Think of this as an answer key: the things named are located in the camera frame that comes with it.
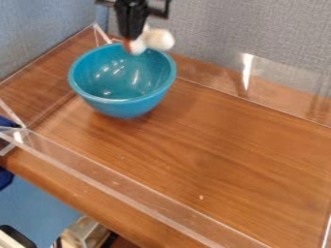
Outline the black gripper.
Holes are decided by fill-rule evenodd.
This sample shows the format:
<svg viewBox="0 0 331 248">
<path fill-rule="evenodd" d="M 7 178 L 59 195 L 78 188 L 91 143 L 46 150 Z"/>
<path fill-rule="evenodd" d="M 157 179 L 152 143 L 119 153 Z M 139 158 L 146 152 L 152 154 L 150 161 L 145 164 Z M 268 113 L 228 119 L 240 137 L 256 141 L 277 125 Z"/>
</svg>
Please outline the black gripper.
<svg viewBox="0 0 331 248">
<path fill-rule="evenodd" d="M 158 1 L 162 3 L 161 8 L 146 6 L 145 0 L 133 0 L 129 6 L 126 0 L 95 0 L 94 3 L 114 8 L 118 33 L 123 39 L 135 40 L 142 33 L 148 14 L 161 18 L 166 18 L 169 15 L 172 0 Z"/>
</svg>

